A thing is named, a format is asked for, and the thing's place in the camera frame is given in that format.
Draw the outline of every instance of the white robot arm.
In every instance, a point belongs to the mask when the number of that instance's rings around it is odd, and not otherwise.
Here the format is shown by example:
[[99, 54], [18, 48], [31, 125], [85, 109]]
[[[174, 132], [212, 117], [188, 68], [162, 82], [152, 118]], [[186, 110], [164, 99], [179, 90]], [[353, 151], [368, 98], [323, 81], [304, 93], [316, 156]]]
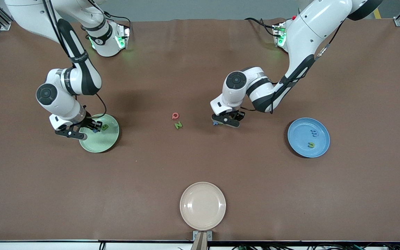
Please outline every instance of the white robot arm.
[[[275, 39], [276, 45], [289, 53], [288, 71], [277, 84], [267, 77], [254, 79], [252, 75], [255, 72], [265, 76], [258, 67], [230, 73], [223, 84], [222, 94], [210, 103], [214, 111], [212, 119], [220, 124], [238, 127], [244, 116], [244, 112], [238, 109], [245, 95], [248, 95], [255, 110], [272, 113], [296, 82], [305, 77], [315, 62], [314, 53], [319, 45], [347, 17], [353, 20], [365, 18], [381, 2], [382, 0], [314, 0], [294, 20], [289, 19], [273, 27], [278, 36]], [[245, 77], [244, 84], [240, 82], [240, 78], [229, 81], [232, 75]]]
[[86, 135], [73, 131], [74, 125], [100, 131], [102, 124], [92, 120], [84, 106], [73, 98], [73, 95], [97, 94], [101, 77], [72, 26], [54, 11], [49, 0], [6, 0], [6, 4], [25, 30], [62, 44], [73, 64], [71, 68], [49, 71], [36, 92], [38, 103], [52, 113], [49, 120], [56, 134], [84, 140]]

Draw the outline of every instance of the white plate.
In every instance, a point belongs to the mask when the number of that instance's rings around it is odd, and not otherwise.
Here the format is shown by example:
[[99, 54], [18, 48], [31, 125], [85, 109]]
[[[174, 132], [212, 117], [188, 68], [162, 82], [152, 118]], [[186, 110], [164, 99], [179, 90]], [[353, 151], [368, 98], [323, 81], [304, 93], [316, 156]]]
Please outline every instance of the white plate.
[[209, 182], [194, 183], [181, 195], [181, 217], [194, 229], [206, 231], [217, 226], [225, 210], [225, 196], [217, 186]]

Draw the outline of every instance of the brown table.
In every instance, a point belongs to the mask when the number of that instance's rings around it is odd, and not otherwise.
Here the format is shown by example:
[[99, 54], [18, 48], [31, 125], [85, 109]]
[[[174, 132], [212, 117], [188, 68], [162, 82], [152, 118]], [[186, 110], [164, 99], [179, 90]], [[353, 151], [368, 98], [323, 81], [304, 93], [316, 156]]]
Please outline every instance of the brown table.
[[[227, 201], [216, 240], [400, 241], [400, 27], [391, 19], [344, 23], [274, 114], [248, 112], [239, 129], [213, 126], [209, 102], [231, 71], [283, 76], [288, 56], [265, 30], [173, 20], [135, 23], [133, 35], [132, 50], [112, 58], [89, 49], [122, 131], [94, 154], [55, 135], [35, 100], [50, 69], [70, 66], [60, 46], [16, 24], [0, 34], [0, 239], [189, 239], [180, 197], [207, 181]], [[96, 97], [78, 100], [103, 111]], [[300, 117], [328, 128], [324, 156], [288, 148]]]

